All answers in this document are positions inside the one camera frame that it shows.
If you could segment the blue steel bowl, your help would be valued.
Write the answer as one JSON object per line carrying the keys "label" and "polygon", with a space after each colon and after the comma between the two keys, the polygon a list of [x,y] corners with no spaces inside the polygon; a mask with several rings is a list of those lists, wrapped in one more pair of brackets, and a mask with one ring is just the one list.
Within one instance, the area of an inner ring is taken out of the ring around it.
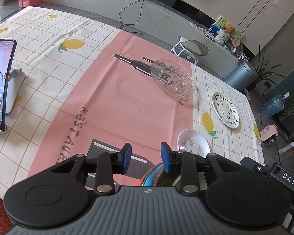
{"label": "blue steel bowl", "polygon": [[153,187],[175,187],[179,191],[180,174],[165,172],[163,163],[152,168],[143,178],[142,186],[147,194],[152,192]]}

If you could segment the orange steel bowl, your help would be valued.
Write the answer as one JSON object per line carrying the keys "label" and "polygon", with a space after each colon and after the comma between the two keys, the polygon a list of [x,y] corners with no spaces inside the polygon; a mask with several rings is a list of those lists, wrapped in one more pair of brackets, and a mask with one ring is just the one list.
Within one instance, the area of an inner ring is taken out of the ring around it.
{"label": "orange steel bowl", "polygon": [[138,180],[135,186],[142,186],[142,183],[143,183],[143,178]]}

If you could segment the small white printed plate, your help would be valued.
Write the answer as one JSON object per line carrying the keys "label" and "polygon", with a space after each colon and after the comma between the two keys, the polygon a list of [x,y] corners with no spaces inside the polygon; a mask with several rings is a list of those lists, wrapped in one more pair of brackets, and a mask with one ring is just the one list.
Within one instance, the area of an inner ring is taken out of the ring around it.
{"label": "small white printed plate", "polygon": [[177,139],[177,150],[190,152],[203,158],[206,158],[211,152],[206,139],[194,129],[185,129],[180,132]]}

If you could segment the pink small heater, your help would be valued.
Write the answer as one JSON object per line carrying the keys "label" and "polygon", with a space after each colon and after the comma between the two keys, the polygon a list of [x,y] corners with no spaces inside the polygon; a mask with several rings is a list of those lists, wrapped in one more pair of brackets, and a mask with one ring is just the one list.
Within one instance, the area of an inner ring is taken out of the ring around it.
{"label": "pink small heater", "polygon": [[275,124],[268,125],[260,132],[260,139],[264,145],[269,145],[277,139],[278,129]]}

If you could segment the pink restaurant placemat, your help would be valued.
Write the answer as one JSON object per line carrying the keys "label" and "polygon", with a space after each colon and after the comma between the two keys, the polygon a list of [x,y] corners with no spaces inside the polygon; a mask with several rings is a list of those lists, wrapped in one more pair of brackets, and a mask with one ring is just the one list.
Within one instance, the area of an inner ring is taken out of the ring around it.
{"label": "pink restaurant placemat", "polygon": [[191,71],[186,60],[128,32],[119,32],[61,105],[40,144],[30,176],[75,154],[88,154],[93,140],[104,151],[130,143],[128,172],[114,175],[114,180],[135,186],[161,162],[162,142],[176,150],[179,133],[193,127],[193,101],[179,103],[171,98],[152,77],[126,63],[126,58],[168,60]]}

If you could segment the white fruit-pattern plate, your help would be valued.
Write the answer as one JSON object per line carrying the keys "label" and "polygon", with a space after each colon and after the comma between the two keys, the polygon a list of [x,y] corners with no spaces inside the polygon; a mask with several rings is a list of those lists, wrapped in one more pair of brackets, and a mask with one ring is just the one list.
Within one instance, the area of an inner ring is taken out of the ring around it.
{"label": "white fruit-pattern plate", "polygon": [[219,119],[230,129],[237,129],[240,118],[233,102],[220,92],[214,92],[211,96],[213,108]]}

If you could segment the blue water jug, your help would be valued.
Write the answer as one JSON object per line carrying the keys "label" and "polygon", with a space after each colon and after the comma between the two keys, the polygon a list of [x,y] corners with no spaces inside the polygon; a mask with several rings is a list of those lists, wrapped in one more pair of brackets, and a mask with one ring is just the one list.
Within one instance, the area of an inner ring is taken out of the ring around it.
{"label": "blue water jug", "polygon": [[284,109],[286,99],[290,96],[290,93],[287,92],[283,96],[281,94],[276,94],[271,99],[269,99],[264,104],[264,111],[268,117],[281,112]]}

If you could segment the clear glass plate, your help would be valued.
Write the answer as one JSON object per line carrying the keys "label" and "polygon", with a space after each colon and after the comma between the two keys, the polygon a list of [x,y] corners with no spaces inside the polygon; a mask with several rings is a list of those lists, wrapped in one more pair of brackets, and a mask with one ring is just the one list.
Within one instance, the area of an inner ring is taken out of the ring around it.
{"label": "clear glass plate", "polygon": [[157,86],[170,97],[176,100],[189,100],[193,97],[193,79],[178,64],[168,60],[156,60],[152,62],[150,71]]}

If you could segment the grey cylindrical trash bin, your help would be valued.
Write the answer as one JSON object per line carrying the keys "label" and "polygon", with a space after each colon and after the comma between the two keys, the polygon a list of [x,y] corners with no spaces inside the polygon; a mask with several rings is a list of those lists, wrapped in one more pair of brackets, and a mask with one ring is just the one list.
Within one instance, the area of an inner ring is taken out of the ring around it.
{"label": "grey cylindrical trash bin", "polygon": [[257,71],[247,60],[239,60],[236,69],[224,79],[224,82],[238,91],[243,91],[257,77]]}

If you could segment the green potted snake plant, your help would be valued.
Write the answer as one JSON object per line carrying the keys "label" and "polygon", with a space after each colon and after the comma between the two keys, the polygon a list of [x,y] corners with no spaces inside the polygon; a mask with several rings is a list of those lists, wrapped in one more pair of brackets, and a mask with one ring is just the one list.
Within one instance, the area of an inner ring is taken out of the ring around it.
{"label": "green potted snake plant", "polygon": [[275,72],[275,69],[281,67],[283,63],[273,65],[269,67],[269,60],[265,60],[266,50],[265,48],[261,49],[259,46],[259,53],[258,53],[258,63],[255,64],[251,62],[252,67],[255,69],[257,73],[256,79],[252,82],[253,85],[257,86],[261,82],[268,81],[271,85],[277,85],[276,81],[274,81],[271,77],[272,76],[279,76],[281,78],[285,78],[285,76]]}

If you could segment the round stool on wheels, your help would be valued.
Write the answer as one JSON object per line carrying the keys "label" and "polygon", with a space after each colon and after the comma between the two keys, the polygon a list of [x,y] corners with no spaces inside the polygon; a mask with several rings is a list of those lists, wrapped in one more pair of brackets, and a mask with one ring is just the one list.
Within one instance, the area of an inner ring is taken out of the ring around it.
{"label": "round stool on wheels", "polygon": [[209,48],[197,40],[189,40],[179,37],[179,41],[172,47],[171,52],[180,57],[182,53],[187,54],[186,59],[194,60],[197,65],[201,56],[207,56]]}

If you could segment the lemon checked tablecloth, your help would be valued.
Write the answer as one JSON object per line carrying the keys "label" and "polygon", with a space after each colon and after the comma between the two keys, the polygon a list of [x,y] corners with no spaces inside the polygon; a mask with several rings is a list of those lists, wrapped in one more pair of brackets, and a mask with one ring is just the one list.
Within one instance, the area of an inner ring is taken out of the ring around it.
{"label": "lemon checked tablecloth", "polygon": [[[37,151],[53,119],[100,52],[122,30],[79,15],[27,7],[0,25],[0,38],[17,41],[13,67],[25,80],[8,129],[0,134],[0,197],[30,176]],[[259,132],[243,94],[198,66],[188,72],[194,81],[193,127],[210,150],[234,162],[245,156],[264,162]],[[211,96],[220,92],[233,102],[240,125],[230,129],[217,116]]]}

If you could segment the teddy bear in basket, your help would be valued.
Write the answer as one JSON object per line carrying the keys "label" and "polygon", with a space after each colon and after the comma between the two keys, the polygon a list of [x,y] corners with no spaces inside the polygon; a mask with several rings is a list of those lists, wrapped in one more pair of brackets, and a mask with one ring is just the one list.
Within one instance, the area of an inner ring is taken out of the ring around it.
{"label": "teddy bear in basket", "polygon": [[235,32],[235,27],[232,23],[227,21],[221,26],[221,29],[218,31],[218,34],[215,37],[217,44],[223,46],[231,38],[231,34]]}

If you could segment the colourful picture book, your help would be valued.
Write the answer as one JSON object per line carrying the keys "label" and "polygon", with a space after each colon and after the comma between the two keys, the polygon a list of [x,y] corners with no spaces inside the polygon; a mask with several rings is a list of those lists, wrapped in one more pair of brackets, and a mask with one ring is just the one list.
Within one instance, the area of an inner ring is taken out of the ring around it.
{"label": "colourful picture book", "polygon": [[[212,34],[214,37],[216,37],[216,35],[218,34],[218,31],[221,29],[221,26],[223,24],[225,24],[228,20],[223,17],[223,16],[220,16],[212,25],[211,27],[209,28],[208,32],[210,34]],[[242,32],[240,32],[236,27],[235,27],[235,32],[233,32],[231,34],[231,36],[233,35],[238,35],[241,39],[244,38],[244,34]]]}

